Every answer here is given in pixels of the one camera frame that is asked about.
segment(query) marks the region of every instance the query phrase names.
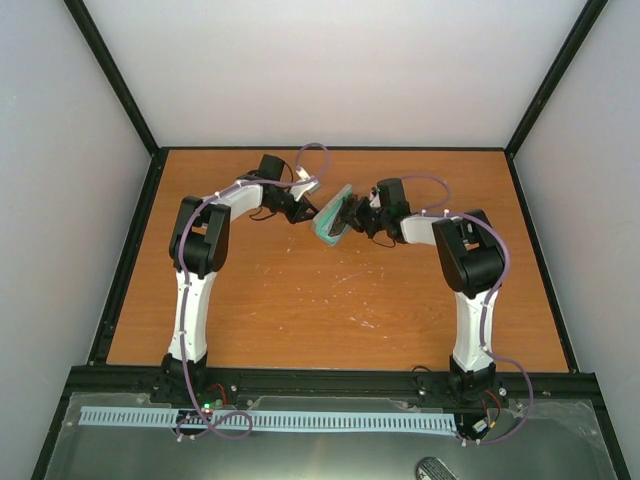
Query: white panel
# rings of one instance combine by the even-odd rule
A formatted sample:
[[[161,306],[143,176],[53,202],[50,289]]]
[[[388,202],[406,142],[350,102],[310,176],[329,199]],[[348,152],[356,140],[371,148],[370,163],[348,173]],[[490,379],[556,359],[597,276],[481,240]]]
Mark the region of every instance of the white panel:
[[[517,157],[581,369],[640,478],[640,2],[609,2]]]
[[[31,477],[86,362],[148,156],[62,1],[0,6],[0,448]]]
[[[507,144],[584,0],[89,0],[162,145]]]

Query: teal object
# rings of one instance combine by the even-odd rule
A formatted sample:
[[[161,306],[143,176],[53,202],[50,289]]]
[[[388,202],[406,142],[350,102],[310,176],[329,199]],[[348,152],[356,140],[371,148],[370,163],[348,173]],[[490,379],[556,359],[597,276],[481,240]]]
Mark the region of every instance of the teal object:
[[[344,237],[351,227],[346,225],[342,233],[340,235],[336,235],[335,237],[330,237],[329,232],[331,231],[331,227],[333,225],[333,221],[342,206],[342,201],[348,195],[351,195],[353,191],[353,186],[351,184],[345,185],[342,190],[338,192],[336,196],[334,196],[329,203],[327,203],[322,210],[318,212],[318,214],[313,218],[312,228],[315,234],[320,237],[323,241],[331,245],[335,246],[341,239]]]

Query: brown tabletop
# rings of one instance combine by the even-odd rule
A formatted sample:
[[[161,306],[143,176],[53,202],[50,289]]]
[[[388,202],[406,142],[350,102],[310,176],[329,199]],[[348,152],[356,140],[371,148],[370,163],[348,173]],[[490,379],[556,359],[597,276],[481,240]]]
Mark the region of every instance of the brown tabletop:
[[[109,364],[158,365],[167,352],[176,308],[168,243],[180,201],[205,196],[257,168],[263,153],[293,166],[295,151],[173,150],[158,188],[126,295]],[[305,152],[313,173],[322,153]],[[567,366],[518,200],[502,152],[333,151],[322,208],[346,183],[365,194],[377,181],[412,173],[445,179],[451,211],[482,208],[513,257],[494,313],[493,348],[532,371]],[[442,198],[439,185],[405,182],[414,210]],[[381,243],[384,234],[376,237]],[[211,294],[208,364],[224,367],[448,369],[456,336],[453,292],[434,247],[384,248],[349,233],[329,247],[311,223],[283,215],[231,226],[227,262]],[[513,370],[509,365],[498,369]]]

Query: purple cable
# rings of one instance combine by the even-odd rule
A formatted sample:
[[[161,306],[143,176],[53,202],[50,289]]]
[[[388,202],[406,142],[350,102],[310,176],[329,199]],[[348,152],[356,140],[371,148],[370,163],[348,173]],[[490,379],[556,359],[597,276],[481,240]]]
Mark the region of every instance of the purple cable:
[[[449,200],[451,200],[451,187],[449,187],[449,184],[444,180],[442,180],[441,178],[438,178],[435,175],[429,175],[427,173],[415,173],[413,175],[405,175],[404,177],[400,177],[400,180],[409,180],[411,178],[426,178],[428,180],[433,180],[434,182],[437,182],[440,185],[442,185],[446,192],[444,200],[441,200],[438,203],[427,205],[426,207],[423,208],[423,210],[429,210],[430,208],[441,207],[442,205],[445,205]]]
[[[442,218],[445,216],[461,217],[461,218],[464,218],[465,220],[475,223],[479,227],[489,232],[489,234],[496,239],[496,241],[498,242],[498,245],[500,245],[502,254],[504,255],[504,268],[502,269],[502,274],[500,275],[496,283],[493,285],[493,287],[491,287],[486,297],[484,298],[484,302],[482,304],[482,312],[480,312],[480,346],[483,349],[485,349],[484,350],[485,353],[489,355],[489,357],[491,357],[493,360],[510,363],[512,365],[515,365],[516,368],[520,370],[520,372],[522,373],[522,376],[524,377],[525,382],[527,383],[527,389],[529,391],[529,406],[527,408],[527,411],[524,414],[524,417],[522,417],[522,420],[520,421],[520,423],[518,423],[514,428],[509,430],[507,433],[505,433],[501,437],[495,438],[493,440],[486,440],[486,441],[480,442],[481,445],[495,445],[497,443],[501,443],[507,440],[508,438],[512,437],[518,430],[520,430],[523,427],[523,425],[529,419],[529,414],[531,412],[531,409],[533,408],[533,403],[534,403],[533,384],[531,383],[531,378],[529,377],[529,374],[527,373],[525,368],[517,360],[514,360],[512,358],[507,358],[507,357],[501,357],[500,355],[495,355],[491,350],[487,349],[486,348],[487,342],[484,336],[484,326],[487,321],[487,305],[491,300],[491,297],[493,297],[496,294],[496,292],[504,282],[504,279],[507,277],[507,275],[509,274],[509,271],[511,270],[511,255],[509,254],[509,249],[507,248],[507,244],[505,243],[503,238],[500,236],[500,234],[495,229],[493,229],[489,224],[483,222],[482,220],[472,215],[467,215],[466,213],[448,213],[446,215],[440,215],[440,214],[433,215],[433,214],[426,214],[426,212],[424,211],[422,212],[422,215],[426,217],[438,217],[438,218]],[[457,432],[456,432],[456,437],[458,437],[462,441],[465,441],[465,439],[462,438],[462,436],[460,436],[460,434]]]
[[[229,194],[235,190],[237,190],[240,187],[246,187],[249,185],[276,185],[276,186],[280,186],[280,187],[292,187],[294,185],[306,185],[307,183],[311,183],[316,181],[318,178],[320,178],[322,175],[324,175],[324,173],[327,171],[327,168],[329,168],[329,163],[331,161],[331,157],[329,154],[329,150],[327,149],[327,147],[325,147],[324,145],[321,145],[319,143],[309,143],[305,146],[303,146],[300,151],[298,152],[298,155],[296,155],[296,165],[300,160],[300,153],[303,152],[304,150],[306,150],[309,147],[320,147],[322,150],[324,150],[324,154],[325,154],[325,162],[324,165],[322,166],[322,168],[320,169],[320,172],[318,172],[316,175],[313,175],[312,177],[310,177],[308,180],[304,180],[301,182],[278,182],[275,180],[267,180],[267,179],[258,179],[258,180],[238,180],[236,181],[236,183],[234,183],[233,185],[231,185],[230,187],[227,187],[226,189],[224,189],[222,192],[216,192],[214,195],[207,197],[203,200],[203,202],[194,210],[194,212],[191,214],[191,217],[189,217],[189,220],[187,221],[187,224],[184,228],[184,230],[182,231],[182,236],[180,237],[180,243],[178,244],[178,264],[180,265],[181,270],[184,272],[184,283],[185,283],[185,289],[184,289],[184,293],[182,295],[182,303],[180,305],[180,331],[182,332],[182,334],[180,335],[180,354],[182,356],[182,371],[184,373],[184,380],[185,383],[187,385],[187,391],[189,392],[189,398],[191,399],[191,403],[193,404],[193,407],[196,410],[196,413],[198,414],[198,416],[200,417],[200,419],[202,420],[202,423],[207,427],[207,430],[198,433],[197,435],[194,435],[192,438],[199,438],[209,432],[213,432],[216,435],[218,435],[219,437],[228,439],[228,440],[242,440],[244,438],[246,438],[250,433],[251,430],[253,430],[253,419],[251,418],[251,415],[249,415],[246,412],[243,411],[235,411],[235,412],[231,412],[228,413],[226,415],[223,415],[222,417],[220,417],[218,420],[216,420],[214,423],[209,422],[209,420],[207,419],[207,416],[201,411],[200,409],[200,405],[198,404],[198,399],[196,398],[195,392],[193,391],[193,385],[191,384],[191,377],[189,375],[189,367],[187,365],[187,345],[185,343],[185,339],[184,339],[184,324],[185,324],[185,314],[186,314],[186,310],[187,310],[187,293],[189,292],[189,270],[187,270],[187,266],[184,262],[184,247],[187,241],[187,235],[189,234],[189,232],[191,231],[191,227],[193,226],[193,223],[195,222],[196,218],[198,218],[198,215],[200,215],[200,213],[202,212],[202,210],[204,210],[207,205],[213,203],[216,199],[220,198],[221,196],[224,196],[226,194]],[[233,417],[233,416],[241,416],[247,419],[249,426],[247,428],[247,430],[245,432],[243,432],[241,435],[228,435],[226,433],[221,432],[220,430],[216,429],[216,427],[218,425],[220,425],[222,422],[226,421],[227,419]]]

